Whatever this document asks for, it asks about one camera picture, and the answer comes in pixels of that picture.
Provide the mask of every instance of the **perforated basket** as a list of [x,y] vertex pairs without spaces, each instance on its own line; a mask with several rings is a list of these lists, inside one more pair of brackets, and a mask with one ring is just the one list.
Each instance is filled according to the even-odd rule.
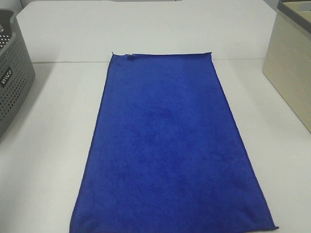
[[16,13],[0,9],[0,137],[23,104],[34,77]]

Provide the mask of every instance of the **table surface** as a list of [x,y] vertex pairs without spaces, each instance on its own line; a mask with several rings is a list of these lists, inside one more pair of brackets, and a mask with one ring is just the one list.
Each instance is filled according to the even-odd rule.
[[311,134],[261,72],[274,17],[261,0],[29,4],[36,78],[0,140],[0,232],[69,231],[112,51],[212,51],[276,232],[309,232]]

